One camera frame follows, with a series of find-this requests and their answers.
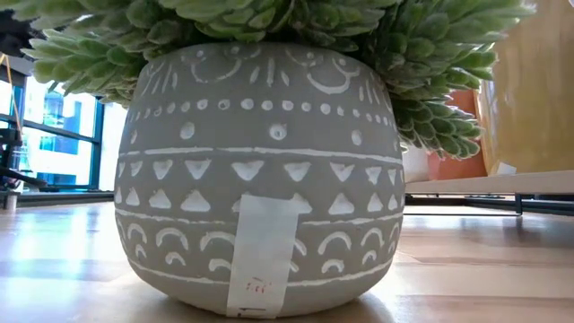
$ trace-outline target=potted plant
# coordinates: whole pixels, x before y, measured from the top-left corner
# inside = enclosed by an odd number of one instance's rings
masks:
[[[343,304],[382,278],[402,223],[399,140],[477,154],[474,116],[444,102],[492,78],[492,44],[534,10],[522,0],[0,5],[44,30],[25,50],[38,81],[129,107],[117,226],[147,283],[225,313],[240,197],[300,202],[279,316]]]

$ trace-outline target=yellow pot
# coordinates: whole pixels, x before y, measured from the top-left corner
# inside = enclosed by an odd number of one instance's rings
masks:
[[[574,7],[531,2],[538,13],[497,44],[478,98],[489,175],[574,170]]]

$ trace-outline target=gray ceramic pot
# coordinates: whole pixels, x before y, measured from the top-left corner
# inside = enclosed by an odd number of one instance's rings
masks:
[[[239,199],[301,201],[281,316],[325,310],[387,272],[404,174],[388,93],[363,63],[292,44],[184,48],[151,62],[116,183],[135,272],[224,314]]]

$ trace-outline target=succulent plant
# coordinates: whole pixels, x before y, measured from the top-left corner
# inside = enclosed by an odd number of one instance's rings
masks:
[[[296,41],[349,53],[387,83],[406,143],[459,159],[478,153],[481,128],[444,102],[491,80],[493,43],[535,11],[525,0],[0,0],[0,9],[45,30],[25,50],[38,81],[124,105],[146,61],[198,43]]]

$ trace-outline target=wooden floor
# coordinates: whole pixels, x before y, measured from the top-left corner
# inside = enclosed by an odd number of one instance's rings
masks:
[[[112,204],[0,214],[0,322],[235,321],[140,281],[113,216]],[[406,216],[395,263],[370,292],[280,322],[574,322],[574,218]]]

